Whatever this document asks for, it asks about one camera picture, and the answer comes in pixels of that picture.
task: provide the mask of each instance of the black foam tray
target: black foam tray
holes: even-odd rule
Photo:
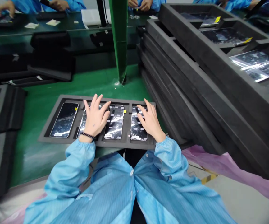
[[[84,113],[84,102],[83,100],[87,100],[88,104],[90,104],[93,97],[89,96],[73,96],[73,95],[60,95],[51,114],[49,115],[46,124],[43,127],[43,130],[40,133],[38,138],[39,142],[49,142],[49,143],[59,143],[59,144],[71,144],[76,140],[76,135],[79,130],[79,125]],[[130,125],[131,125],[131,113],[132,106],[136,106],[137,104],[146,106],[144,101],[136,101],[136,100],[122,100],[122,99],[108,99],[102,98],[100,105],[104,105],[106,102],[111,101],[111,104],[124,105],[124,110],[126,113],[123,118],[123,126],[122,126],[122,138],[117,139],[105,139],[103,137],[105,128],[99,134],[98,140],[95,142],[96,146],[100,147],[113,147],[113,148],[131,148],[131,149],[155,149],[156,141],[155,139],[148,134],[148,139],[146,141],[136,141],[130,139]],[[72,129],[70,135],[67,138],[52,138],[50,137],[50,133],[56,121],[56,118],[59,114],[61,106],[63,103],[78,103],[79,109],[72,125]]]

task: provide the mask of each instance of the yellow sticker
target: yellow sticker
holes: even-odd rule
[[[214,23],[218,23],[220,19],[221,19],[221,17],[220,17],[220,16],[216,17],[216,20],[215,20],[215,22],[214,22]]]
[[[244,43],[250,42],[252,40],[252,37],[248,38]]]

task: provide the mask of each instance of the person's left hand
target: person's left hand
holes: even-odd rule
[[[90,107],[88,106],[88,103],[86,100],[84,100],[85,108],[86,108],[86,114],[87,114],[87,120],[86,120],[86,126],[84,129],[84,133],[96,136],[107,124],[107,120],[110,116],[110,111],[105,112],[109,105],[111,104],[111,101],[105,103],[101,109],[99,109],[99,103],[101,101],[101,98],[103,95],[100,95],[97,97],[97,94],[94,95]],[[79,136],[80,142],[92,142],[92,139],[90,137],[80,135]]]
[[[143,0],[139,9],[141,11],[149,11],[152,6],[153,0]]]
[[[69,4],[65,0],[52,0],[50,6],[58,11],[65,11],[69,8]]]

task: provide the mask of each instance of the bracelet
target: bracelet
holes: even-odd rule
[[[80,134],[92,138],[92,142],[97,140],[96,137],[94,137],[94,136],[92,136],[92,135],[89,135],[89,134],[86,134],[86,133],[84,133],[84,132],[82,132],[82,131],[80,132]]]

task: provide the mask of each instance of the green metal pillar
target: green metal pillar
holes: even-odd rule
[[[127,67],[127,0],[109,0],[119,82],[126,77]]]

